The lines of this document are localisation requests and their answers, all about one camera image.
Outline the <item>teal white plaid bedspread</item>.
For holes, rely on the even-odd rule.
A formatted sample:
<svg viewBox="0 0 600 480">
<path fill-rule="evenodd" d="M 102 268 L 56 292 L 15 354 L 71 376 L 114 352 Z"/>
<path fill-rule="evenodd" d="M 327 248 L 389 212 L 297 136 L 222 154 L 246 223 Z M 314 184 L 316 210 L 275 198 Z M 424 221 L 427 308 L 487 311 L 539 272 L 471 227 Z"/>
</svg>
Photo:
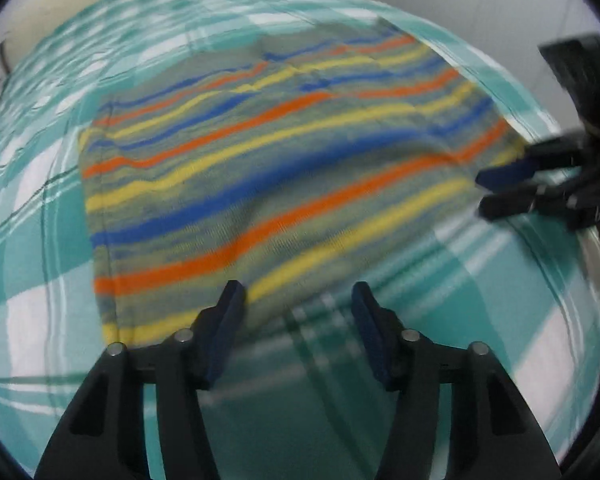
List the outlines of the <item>teal white plaid bedspread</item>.
<svg viewBox="0 0 600 480">
<path fill-rule="evenodd" d="M 32 471 L 106 341 L 94 292 L 79 136 L 111 93 L 186 58 L 264 34 L 381 18 L 432 47 L 492 98 L 524 143 L 556 122 L 506 69 L 438 24 L 377 0 L 99 0 L 62 23 L 0 95 L 0 439 Z M 350 311 L 370 284 L 442 344 L 486 342 L 564 455 L 600 385 L 600 242 L 558 221 L 489 223 L 480 197 L 355 281 L 256 328 L 247 315 L 201 398 L 227 479 L 368 479 L 393 397 Z"/>
</svg>

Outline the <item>multicolour striped knitted sweater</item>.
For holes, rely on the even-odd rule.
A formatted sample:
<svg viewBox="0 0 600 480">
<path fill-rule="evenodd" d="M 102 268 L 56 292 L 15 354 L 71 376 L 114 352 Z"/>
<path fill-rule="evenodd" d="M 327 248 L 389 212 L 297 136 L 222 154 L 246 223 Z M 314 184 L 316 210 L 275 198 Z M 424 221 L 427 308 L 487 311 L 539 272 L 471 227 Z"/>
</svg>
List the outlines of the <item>multicolour striped knitted sweater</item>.
<svg viewBox="0 0 600 480">
<path fill-rule="evenodd" d="M 78 161 L 106 341 L 158 341 L 230 280 L 256 328 L 420 240 L 523 146 L 483 88 L 381 18 L 264 34 L 111 93 Z"/>
</svg>

